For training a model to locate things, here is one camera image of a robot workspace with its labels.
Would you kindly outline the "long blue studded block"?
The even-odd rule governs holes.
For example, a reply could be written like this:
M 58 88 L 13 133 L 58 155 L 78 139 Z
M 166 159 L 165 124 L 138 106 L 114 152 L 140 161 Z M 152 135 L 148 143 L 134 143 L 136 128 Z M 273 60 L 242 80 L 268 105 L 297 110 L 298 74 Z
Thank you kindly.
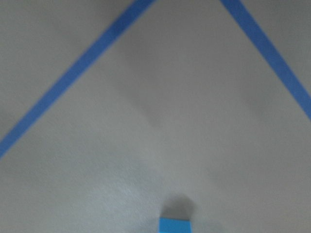
M 158 224 L 158 233 L 192 233 L 191 222 L 161 217 Z

